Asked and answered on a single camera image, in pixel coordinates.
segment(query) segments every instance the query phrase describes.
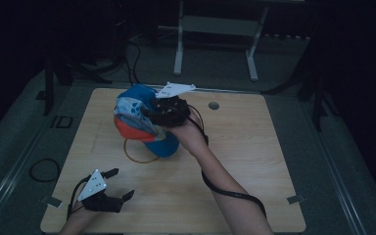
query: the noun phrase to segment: gray floor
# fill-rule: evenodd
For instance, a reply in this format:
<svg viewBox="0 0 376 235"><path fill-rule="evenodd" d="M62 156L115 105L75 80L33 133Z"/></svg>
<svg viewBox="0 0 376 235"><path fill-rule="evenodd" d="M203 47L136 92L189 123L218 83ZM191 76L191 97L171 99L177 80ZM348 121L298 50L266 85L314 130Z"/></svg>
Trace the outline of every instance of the gray floor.
<svg viewBox="0 0 376 235"><path fill-rule="evenodd" d="M134 38L141 48L136 71L145 84L164 85L167 81L196 84L199 88L259 93L286 81L307 41L263 37L255 56L259 80L249 81L244 50L196 46L187 39L182 75L174 76L175 45L172 35L157 45ZM136 47L127 51L132 63ZM35 100L43 89L43 73L25 88L0 123L0 234L41 234L39 224L46 206L39 202L50 196L54 182L31 179L29 168L39 160L51 158L60 165L69 148L80 119L96 87L125 87L124 69L104 74L113 81L102 85L77 77L72 87L56 85L56 105L44 117L43 101ZM301 202L306 231L302 234L376 234L376 186L343 121L328 113L321 120L322 132L311 122L311 101L296 98L299 84L277 95L265 96L297 194ZM73 118L71 128L55 128L55 118ZM56 174L50 163L41 164L34 173L41 178Z"/></svg>

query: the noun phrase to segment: cap brim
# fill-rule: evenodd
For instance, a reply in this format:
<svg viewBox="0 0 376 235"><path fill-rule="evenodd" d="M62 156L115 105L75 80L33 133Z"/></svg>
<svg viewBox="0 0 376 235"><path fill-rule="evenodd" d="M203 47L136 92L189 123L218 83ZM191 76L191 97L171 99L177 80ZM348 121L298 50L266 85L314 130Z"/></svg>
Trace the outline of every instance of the cap brim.
<svg viewBox="0 0 376 235"><path fill-rule="evenodd" d="M144 143L152 153L161 158L171 156L176 152L179 146L178 139L169 131L166 133L166 139L164 140Z"/></svg>

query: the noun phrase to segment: wooden table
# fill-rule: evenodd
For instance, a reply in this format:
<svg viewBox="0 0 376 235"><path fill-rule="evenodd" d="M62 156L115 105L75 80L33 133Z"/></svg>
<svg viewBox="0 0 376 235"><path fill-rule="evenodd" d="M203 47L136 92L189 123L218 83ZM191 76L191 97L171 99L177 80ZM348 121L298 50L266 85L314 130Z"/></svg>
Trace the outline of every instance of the wooden table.
<svg viewBox="0 0 376 235"><path fill-rule="evenodd" d="M150 164L137 164L125 155L124 139L113 122L116 97L123 91L94 90L54 190L53 197L64 203L59 209L48 207L42 231L60 231L72 189L81 178L96 168L117 167L118 175L106 180L106 194L121 197L134 189L134 197L120 213L100 215L87 232L229 233L197 162L182 146L173 156ZM210 147L224 166L263 201L273 230L304 231L300 205L287 201L296 192L264 98L219 92L190 92L180 97L200 111ZM210 102L217 102L219 109L211 110ZM140 161L155 157L139 141L127 141L126 149Z"/></svg>

